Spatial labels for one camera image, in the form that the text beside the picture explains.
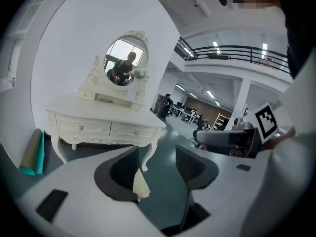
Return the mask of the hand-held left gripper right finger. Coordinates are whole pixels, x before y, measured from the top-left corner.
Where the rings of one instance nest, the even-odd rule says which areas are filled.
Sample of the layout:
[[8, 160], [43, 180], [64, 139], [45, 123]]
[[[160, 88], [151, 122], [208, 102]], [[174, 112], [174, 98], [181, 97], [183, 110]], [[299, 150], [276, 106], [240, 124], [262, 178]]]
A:
[[270, 151], [255, 159], [176, 146], [176, 167], [189, 190], [198, 223], [180, 237], [241, 237], [260, 187]]

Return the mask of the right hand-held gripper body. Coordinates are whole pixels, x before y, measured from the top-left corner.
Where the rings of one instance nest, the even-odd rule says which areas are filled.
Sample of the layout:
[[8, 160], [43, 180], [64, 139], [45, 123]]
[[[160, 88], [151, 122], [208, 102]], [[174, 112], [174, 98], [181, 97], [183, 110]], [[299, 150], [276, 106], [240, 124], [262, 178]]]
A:
[[232, 130], [243, 131], [237, 138], [237, 150], [242, 157], [255, 158], [271, 137], [278, 132], [279, 125], [270, 103], [265, 103], [247, 115], [235, 118]]

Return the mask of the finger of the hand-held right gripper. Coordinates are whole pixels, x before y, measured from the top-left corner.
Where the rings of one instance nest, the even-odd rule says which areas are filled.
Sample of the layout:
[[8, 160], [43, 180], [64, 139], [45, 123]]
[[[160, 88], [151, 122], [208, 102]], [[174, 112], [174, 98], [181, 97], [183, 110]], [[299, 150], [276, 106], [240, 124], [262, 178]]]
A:
[[197, 143], [220, 148], [235, 148], [247, 142], [247, 133], [243, 130], [216, 131], [197, 130], [193, 132], [193, 138]]

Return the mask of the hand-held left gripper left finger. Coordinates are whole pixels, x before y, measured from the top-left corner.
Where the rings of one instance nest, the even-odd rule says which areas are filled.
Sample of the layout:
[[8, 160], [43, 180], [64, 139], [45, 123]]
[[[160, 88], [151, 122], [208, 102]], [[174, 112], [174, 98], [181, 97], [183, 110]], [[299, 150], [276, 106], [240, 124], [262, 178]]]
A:
[[[49, 237], [162, 237], [136, 203], [113, 200], [94, 181], [100, 164], [134, 149], [108, 151], [58, 167], [20, 197], [19, 209], [36, 230]], [[48, 222], [36, 209], [55, 189], [68, 194]]]

